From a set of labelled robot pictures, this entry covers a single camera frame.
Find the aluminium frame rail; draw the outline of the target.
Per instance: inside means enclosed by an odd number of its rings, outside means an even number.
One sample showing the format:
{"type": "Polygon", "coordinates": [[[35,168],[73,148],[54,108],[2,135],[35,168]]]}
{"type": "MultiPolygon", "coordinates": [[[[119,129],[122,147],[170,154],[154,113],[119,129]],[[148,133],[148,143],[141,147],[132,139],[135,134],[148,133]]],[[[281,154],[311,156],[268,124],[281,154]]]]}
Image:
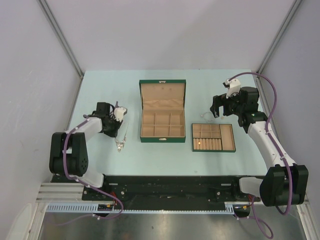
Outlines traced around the aluminium frame rail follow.
{"type": "MultiPolygon", "coordinates": [[[[50,182],[42,183],[36,197],[36,202],[45,203],[47,206],[50,203],[103,203],[111,205],[112,207],[121,208],[120,204],[117,203],[117,197],[108,194],[105,195],[99,191],[85,187],[84,185],[76,183],[65,183],[65,182],[50,182]]],[[[186,198],[186,197],[170,197],[170,198],[157,198],[148,197],[151,205],[186,205],[196,203],[220,203],[213,200],[206,199],[205,197],[200,198],[186,198]]],[[[138,196],[135,196],[129,200],[122,201],[124,207],[129,204],[137,204],[139,206],[146,205],[145,200],[139,200],[138,196]]]]}

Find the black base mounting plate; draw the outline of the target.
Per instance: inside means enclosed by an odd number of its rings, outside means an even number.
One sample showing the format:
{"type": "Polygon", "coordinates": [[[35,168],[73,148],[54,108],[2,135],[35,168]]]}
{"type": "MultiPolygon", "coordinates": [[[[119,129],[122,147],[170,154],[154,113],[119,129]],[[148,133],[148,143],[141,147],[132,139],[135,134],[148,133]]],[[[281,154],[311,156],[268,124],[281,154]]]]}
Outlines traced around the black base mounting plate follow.
{"type": "Polygon", "coordinates": [[[99,189],[128,201],[137,196],[206,198],[215,202],[246,202],[252,197],[240,190],[240,177],[227,176],[104,176],[99,189]]]}

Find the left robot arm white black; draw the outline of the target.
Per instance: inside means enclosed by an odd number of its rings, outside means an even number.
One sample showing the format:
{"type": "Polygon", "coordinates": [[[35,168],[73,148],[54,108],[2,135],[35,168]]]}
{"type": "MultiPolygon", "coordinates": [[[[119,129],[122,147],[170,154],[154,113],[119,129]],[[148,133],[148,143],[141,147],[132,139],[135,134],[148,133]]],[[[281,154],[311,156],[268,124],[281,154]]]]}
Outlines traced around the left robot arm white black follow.
{"type": "Polygon", "coordinates": [[[87,187],[100,200],[110,196],[111,188],[104,184],[104,175],[89,164],[87,142],[96,134],[116,138],[127,108],[98,102],[96,109],[84,115],[84,121],[71,130],[55,132],[51,137],[49,170],[87,187]]]}

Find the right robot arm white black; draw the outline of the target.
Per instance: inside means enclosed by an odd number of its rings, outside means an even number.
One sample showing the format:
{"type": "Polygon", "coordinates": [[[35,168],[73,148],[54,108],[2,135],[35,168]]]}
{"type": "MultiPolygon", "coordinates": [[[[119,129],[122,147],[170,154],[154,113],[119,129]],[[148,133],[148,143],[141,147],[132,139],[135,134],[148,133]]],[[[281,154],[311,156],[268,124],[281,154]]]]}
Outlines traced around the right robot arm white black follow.
{"type": "Polygon", "coordinates": [[[309,171],[298,165],[276,138],[267,115],[258,110],[259,91],[255,87],[225,85],[227,93],[213,97],[210,111],[214,117],[236,115],[238,125],[256,144],[267,167],[266,175],[242,177],[230,188],[231,196],[242,201],[248,194],[258,197],[267,207],[300,205],[305,201],[309,171]]]}

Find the green jewelry box beige lining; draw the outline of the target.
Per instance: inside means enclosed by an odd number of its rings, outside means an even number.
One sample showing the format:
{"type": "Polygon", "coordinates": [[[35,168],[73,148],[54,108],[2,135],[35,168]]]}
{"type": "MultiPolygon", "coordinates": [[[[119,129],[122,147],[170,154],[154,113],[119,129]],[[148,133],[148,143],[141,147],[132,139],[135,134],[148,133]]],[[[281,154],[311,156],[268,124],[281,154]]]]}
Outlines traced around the green jewelry box beige lining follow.
{"type": "Polygon", "coordinates": [[[142,143],[184,143],[185,79],[141,79],[142,143]]]}

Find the green jewelry tray insert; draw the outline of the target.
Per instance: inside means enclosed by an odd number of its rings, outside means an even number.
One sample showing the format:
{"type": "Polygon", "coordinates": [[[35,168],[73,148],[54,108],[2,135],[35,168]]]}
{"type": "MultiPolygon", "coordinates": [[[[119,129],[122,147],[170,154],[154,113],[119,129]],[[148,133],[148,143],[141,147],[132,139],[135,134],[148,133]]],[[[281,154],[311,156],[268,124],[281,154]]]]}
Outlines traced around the green jewelry tray insert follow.
{"type": "Polygon", "coordinates": [[[236,145],[231,124],[193,123],[192,151],[235,153],[236,145]]]}

